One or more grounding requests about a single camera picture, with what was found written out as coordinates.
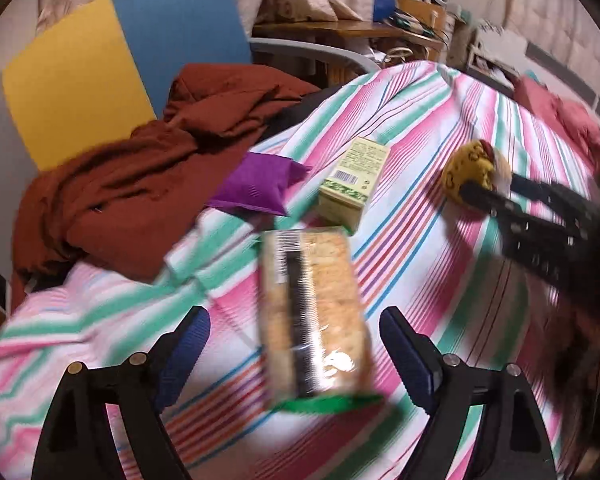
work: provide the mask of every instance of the cable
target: cable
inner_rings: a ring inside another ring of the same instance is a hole
[[[404,10],[396,10],[394,12],[394,14],[397,15],[402,15],[402,16],[408,16],[411,20],[413,20],[414,22],[418,22],[420,24],[420,26],[423,29],[423,33],[421,34],[421,36],[428,36],[431,35],[433,38],[435,38],[438,41],[441,41],[442,43],[444,43],[446,45],[446,42],[448,41],[449,43],[451,43],[451,37],[444,31],[444,30],[440,30],[440,32],[442,34],[444,34],[446,36],[446,41],[445,39],[440,36],[430,25],[427,25],[427,23],[423,22],[422,20],[416,18],[415,16],[413,16],[412,14],[405,12]],[[396,27],[397,25],[394,25],[393,23],[388,23],[388,25],[391,25],[393,27]]]
[[[580,452],[577,454],[577,460],[576,462],[573,464],[573,467],[571,468],[571,472],[569,473],[568,476],[566,476],[569,480],[573,480],[574,475],[576,474],[576,471],[578,470],[578,466],[580,465],[580,462],[582,462],[582,459],[584,458],[585,453],[587,452],[587,447],[589,442],[591,441],[591,437],[593,435],[593,429],[596,423],[596,412],[598,410],[598,399],[600,397],[600,359],[598,360],[598,371],[596,373],[596,390],[593,396],[593,407],[591,409],[591,418],[589,420],[589,427],[586,431],[586,438],[584,439]]]

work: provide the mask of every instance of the striped bedsheet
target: striped bedsheet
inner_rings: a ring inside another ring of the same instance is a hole
[[[515,172],[555,180],[590,196],[586,165],[541,121],[455,70],[413,62],[360,76],[304,123],[259,145],[312,167],[285,197],[276,228],[320,225],[318,185],[348,142],[367,137],[391,147],[356,235],[350,238],[372,334],[375,386],[387,402],[337,416],[266,410],[257,318],[258,232],[250,221],[206,210],[166,257],[151,285],[79,263],[65,285],[30,295],[0,332],[0,469],[29,478],[40,429],[66,366],[122,362],[172,330],[193,304],[209,310],[212,334],[178,400],[162,416],[192,478],[391,480],[427,417],[416,409],[379,339],[378,318],[397,305],[441,352],[469,364],[517,362],[535,376],[542,324],[556,294],[499,255],[493,219],[468,216],[438,184],[449,155],[486,139]],[[550,218],[544,206],[523,208]],[[541,382],[534,392],[560,455],[560,414]],[[110,420],[128,478],[139,471],[115,408]],[[461,479],[477,432],[472,408],[449,474]]]

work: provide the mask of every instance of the barcode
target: barcode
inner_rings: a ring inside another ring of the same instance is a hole
[[[358,181],[358,178],[355,175],[345,173],[344,171],[340,170],[336,171],[333,177],[343,182],[346,182],[347,184],[355,184]]]
[[[276,233],[276,283],[285,283],[286,254],[300,250],[300,234],[298,231],[278,231]]]

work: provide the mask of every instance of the pink cloth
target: pink cloth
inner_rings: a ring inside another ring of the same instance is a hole
[[[552,94],[528,76],[516,82],[513,99],[580,154],[600,184],[600,126],[584,105]]]

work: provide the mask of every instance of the gray metal frame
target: gray metal frame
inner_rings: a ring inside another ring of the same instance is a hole
[[[368,57],[334,46],[274,38],[249,38],[249,44],[252,52],[304,57],[324,63],[334,63],[350,68],[359,75],[373,74],[380,70],[380,67]]]

